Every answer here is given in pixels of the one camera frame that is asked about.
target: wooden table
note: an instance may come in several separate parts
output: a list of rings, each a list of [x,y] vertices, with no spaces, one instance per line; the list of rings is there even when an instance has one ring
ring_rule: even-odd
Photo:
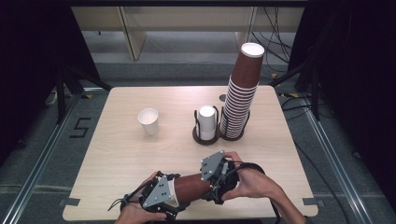
[[[201,105],[221,109],[224,103],[219,97],[227,90],[227,86],[114,88],[70,194],[79,204],[67,205],[64,219],[115,220],[120,209],[107,212],[107,208],[153,172],[198,174],[201,159],[220,150],[237,151],[243,161],[259,164],[304,215],[315,216],[317,206],[303,203],[303,198],[313,198],[313,194],[272,87],[258,87],[240,140],[220,138],[211,146],[193,140],[194,110]],[[137,121],[138,113],[147,107],[160,115],[160,131],[155,136],[147,135]],[[177,219],[274,216],[268,199],[239,198],[224,205],[193,202]]]

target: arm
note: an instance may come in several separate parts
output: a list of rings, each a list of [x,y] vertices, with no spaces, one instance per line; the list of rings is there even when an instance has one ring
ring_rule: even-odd
[[[225,157],[231,158],[233,161],[241,161],[236,152],[226,152]],[[238,171],[238,175],[238,187],[226,192],[221,198],[223,201],[237,197],[269,198],[286,223],[300,224],[306,222],[303,214],[273,179],[253,169],[241,169]]]
[[[164,220],[165,213],[150,213],[142,208],[139,203],[128,203],[122,209],[115,224],[143,224],[153,220]]]

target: paper cup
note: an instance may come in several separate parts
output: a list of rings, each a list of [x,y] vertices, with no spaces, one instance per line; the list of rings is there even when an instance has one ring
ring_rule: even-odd
[[[197,132],[212,133],[216,130],[216,111],[212,105],[203,105],[198,113]]]
[[[201,174],[196,174],[174,179],[174,192],[177,204],[197,201],[210,191],[210,182],[201,180],[201,177]]]
[[[236,89],[237,91],[241,91],[241,92],[243,92],[243,93],[252,93],[252,92],[255,92],[255,91],[256,91],[257,87],[259,86],[259,83],[257,83],[257,85],[256,85],[255,87],[252,87],[252,88],[242,88],[242,87],[239,87],[239,86],[237,86],[236,84],[234,84],[234,83],[233,83],[233,80],[232,80],[231,77],[230,77],[228,86],[229,86],[230,88],[234,88],[234,89]]]
[[[140,111],[137,119],[142,124],[148,135],[155,135],[159,131],[158,111],[153,108],[146,108]]]
[[[235,62],[231,80],[240,88],[250,89],[257,86],[262,70],[264,48],[256,43],[242,45]]]

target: metal rail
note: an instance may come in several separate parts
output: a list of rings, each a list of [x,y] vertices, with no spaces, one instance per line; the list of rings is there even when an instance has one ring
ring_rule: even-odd
[[[73,95],[71,101],[66,109],[66,114],[64,115],[63,120],[60,123],[57,123],[47,144],[44,146],[43,151],[35,162],[35,166],[33,167],[31,173],[25,180],[24,184],[21,187],[20,192],[18,193],[14,203],[9,207],[7,211],[7,215],[3,220],[3,224],[13,224],[17,223],[21,217],[21,214],[28,203],[30,197],[32,196],[33,191],[35,190],[35,185],[37,184],[40,176],[43,174],[44,169],[47,166],[48,161],[54,151],[60,137],[62,136],[64,127],[76,106],[80,95]]]
[[[309,105],[309,101],[307,99],[303,99],[302,104]],[[346,198],[349,202],[350,207],[352,208],[353,213],[355,214],[356,219],[361,224],[373,223],[366,209],[366,206],[361,199],[361,196],[353,186],[352,181],[350,180],[343,163],[341,163],[340,159],[338,158],[337,153],[332,147],[332,143],[330,142],[327,134],[321,126],[320,121],[315,118],[310,110],[307,111],[306,115],[309,122],[311,123],[312,128],[314,129],[315,134],[318,137],[318,140],[330,165],[332,166],[332,170],[334,171],[338,182],[340,183],[340,186],[346,195]]]

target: gray floor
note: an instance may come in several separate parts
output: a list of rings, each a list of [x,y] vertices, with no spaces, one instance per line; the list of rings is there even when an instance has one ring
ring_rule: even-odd
[[[114,86],[227,85],[227,77],[231,74],[238,53],[232,33],[148,33],[139,60],[133,62],[129,58],[122,33],[102,32],[99,35],[97,32],[84,32],[84,35],[102,80]],[[293,34],[282,34],[282,40],[290,46],[293,38]],[[285,57],[281,49],[275,47],[270,46]],[[268,62],[263,62],[261,84],[269,83],[273,74],[283,75],[282,71],[287,69],[287,64],[277,57],[268,55],[267,58]],[[276,87],[276,92],[294,92],[292,86],[296,78]],[[89,82],[83,81],[82,84],[84,87],[94,87]],[[73,187],[106,98],[107,92],[96,91],[92,97],[78,100],[30,200],[19,217],[19,223],[67,223],[62,218],[64,208],[61,201],[68,197]],[[288,99],[279,96],[281,104]],[[352,156],[354,147],[331,109],[325,105],[324,99],[325,96],[320,98],[320,103],[324,104],[319,108],[320,124],[331,140],[373,223],[396,223],[393,210],[370,172],[364,163]],[[300,99],[291,100],[285,108],[301,103]],[[293,139],[304,151],[299,151],[300,158],[311,189],[316,199],[321,202],[318,215],[311,219],[314,223],[347,223],[342,211],[344,208],[350,223],[359,223],[313,131],[306,115],[308,113],[309,110],[298,108],[285,111],[284,115]],[[14,150],[1,167],[0,217],[7,213],[50,139],[56,116],[56,105],[49,105],[44,109],[24,138],[27,147]],[[83,138],[70,138],[71,135],[82,134],[81,130],[75,130],[75,125],[81,118],[89,118],[81,123],[89,127],[87,134]],[[318,171],[325,177],[328,185],[320,178]],[[329,187],[340,203],[336,201]],[[274,220],[266,218],[262,222],[274,223]]]

